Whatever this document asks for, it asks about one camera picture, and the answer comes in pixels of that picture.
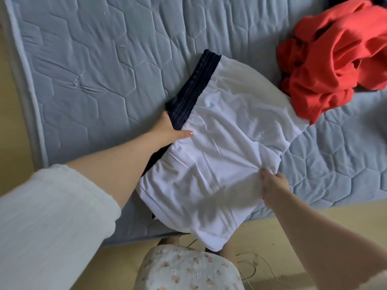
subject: hand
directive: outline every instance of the hand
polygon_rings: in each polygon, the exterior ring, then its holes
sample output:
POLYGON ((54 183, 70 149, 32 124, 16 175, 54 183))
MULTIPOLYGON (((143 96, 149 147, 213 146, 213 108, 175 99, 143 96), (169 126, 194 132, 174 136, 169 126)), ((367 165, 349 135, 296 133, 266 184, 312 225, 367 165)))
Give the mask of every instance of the hand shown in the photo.
POLYGON ((291 194, 289 182, 282 173, 277 175, 271 174, 268 170, 262 169, 259 171, 263 180, 263 199, 265 206, 273 209, 275 202, 281 197, 291 194))
POLYGON ((179 139, 192 137, 193 132, 189 130, 174 130, 172 127, 171 119, 167 112, 162 112, 160 119, 156 124, 148 131, 152 134, 152 138, 157 143, 158 149, 163 146, 167 146, 179 139))

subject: mattress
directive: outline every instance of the mattress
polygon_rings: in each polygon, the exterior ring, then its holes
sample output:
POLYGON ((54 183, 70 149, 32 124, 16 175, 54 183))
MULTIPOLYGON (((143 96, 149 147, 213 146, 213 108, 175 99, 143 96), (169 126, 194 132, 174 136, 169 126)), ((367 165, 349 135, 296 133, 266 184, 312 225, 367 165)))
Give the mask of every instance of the mattress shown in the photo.
MULTIPOLYGON (((203 51, 281 80, 277 44, 326 0, 1 0, 36 169, 138 136, 203 51)), ((322 209, 387 198, 386 91, 357 93, 293 141, 280 170, 322 209)), ((271 215, 257 207, 247 220, 271 215)), ((105 244, 178 234, 136 193, 105 244)))

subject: floral pajama pants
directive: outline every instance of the floral pajama pants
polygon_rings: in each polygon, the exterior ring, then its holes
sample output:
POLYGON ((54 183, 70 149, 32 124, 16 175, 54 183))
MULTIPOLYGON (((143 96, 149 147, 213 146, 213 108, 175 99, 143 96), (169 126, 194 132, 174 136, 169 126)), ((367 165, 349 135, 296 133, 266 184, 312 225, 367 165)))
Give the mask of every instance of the floral pajama pants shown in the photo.
POLYGON ((133 290, 244 289, 238 269, 225 258, 176 245, 151 248, 133 290))

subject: navy waistband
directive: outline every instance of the navy waistband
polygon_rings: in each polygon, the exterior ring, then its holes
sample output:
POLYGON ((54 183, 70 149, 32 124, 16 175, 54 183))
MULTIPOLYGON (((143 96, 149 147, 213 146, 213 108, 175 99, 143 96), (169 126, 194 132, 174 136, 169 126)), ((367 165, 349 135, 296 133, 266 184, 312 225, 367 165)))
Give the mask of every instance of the navy waistband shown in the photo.
MULTIPOLYGON (((221 55, 205 50, 191 77, 183 85, 177 96, 166 102, 165 107, 175 130, 182 129, 196 104, 197 98, 210 81, 220 58, 221 55)), ((161 148, 151 156, 143 175, 164 155, 168 147, 169 145, 161 148)))

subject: red garment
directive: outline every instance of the red garment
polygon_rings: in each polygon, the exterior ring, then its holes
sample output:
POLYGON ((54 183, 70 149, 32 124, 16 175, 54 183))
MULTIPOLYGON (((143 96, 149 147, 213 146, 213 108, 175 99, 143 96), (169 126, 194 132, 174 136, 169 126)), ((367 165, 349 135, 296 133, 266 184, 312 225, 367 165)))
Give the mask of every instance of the red garment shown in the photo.
POLYGON ((280 89, 301 118, 314 124, 329 109, 348 103, 357 84, 387 86, 387 9, 349 0, 300 20, 294 38, 279 44, 278 63, 289 73, 280 89))

